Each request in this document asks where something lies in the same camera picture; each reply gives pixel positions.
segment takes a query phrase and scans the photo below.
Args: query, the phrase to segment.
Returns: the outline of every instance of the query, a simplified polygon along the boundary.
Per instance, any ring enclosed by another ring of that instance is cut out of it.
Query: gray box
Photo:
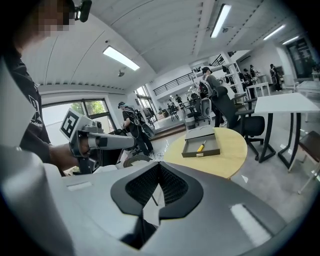
[[[198,148],[204,142],[203,150],[197,152]],[[185,144],[181,154],[184,158],[220,155],[220,147],[213,128],[211,126],[203,126],[188,130],[185,135]]]

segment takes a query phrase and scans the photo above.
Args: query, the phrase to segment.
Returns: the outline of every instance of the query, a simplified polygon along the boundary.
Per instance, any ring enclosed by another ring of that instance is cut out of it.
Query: black table leg
[[[265,160],[273,157],[276,154],[276,151],[274,150],[274,148],[269,144],[273,117],[274,117],[273,113],[269,113],[268,114],[268,123],[267,123],[267,126],[266,126],[264,145],[263,145],[261,156],[259,158],[259,163],[264,162]],[[269,149],[271,151],[271,153],[268,154],[268,155],[266,155],[267,149]]]
[[[290,115],[290,133],[289,133],[289,141],[285,148],[279,151],[278,157],[280,160],[284,163],[284,165],[289,169],[290,165],[292,164],[295,155],[298,150],[298,144],[300,140],[300,128],[301,128],[301,113],[296,113],[296,126],[295,126],[295,139],[294,139],[294,145],[293,145],[293,151],[290,161],[287,161],[287,159],[284,157],[283,153],[287,151],[290,148],[291,145],[291,139],[292,139],[292,132],[294,129],[294,113],[291,113]]]

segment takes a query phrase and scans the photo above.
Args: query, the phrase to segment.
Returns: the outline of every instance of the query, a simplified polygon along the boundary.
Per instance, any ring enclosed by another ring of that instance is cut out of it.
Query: box lid
[[[212,134],[215,134],[213,127],[210,125],[206,125],[206,126],[188,130],[185,135],[185,140],[208,136]]]

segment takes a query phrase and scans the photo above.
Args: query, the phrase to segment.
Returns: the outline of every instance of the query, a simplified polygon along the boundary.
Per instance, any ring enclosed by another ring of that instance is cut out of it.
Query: ceiling
[[[86,23],[47,38],[22,59],[37,84],[91,86],[124,93],[166,71],[221,51],[251,50],[272,37],[303,33],[296,17],[276,0],[93,0]],[[210,38],[222,4],[231,11],[225,33]],[[137,71],[103,55],[111,45],[140,66]]]

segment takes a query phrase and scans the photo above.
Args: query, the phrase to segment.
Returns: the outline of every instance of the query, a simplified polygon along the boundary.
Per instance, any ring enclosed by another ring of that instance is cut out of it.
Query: yellow screwdriver
[[[204,141],[204,143],[201,144],[201,146],[198,148],[197,152],[200,152],[204,149],[205,143],[206,143],[206,140]]]

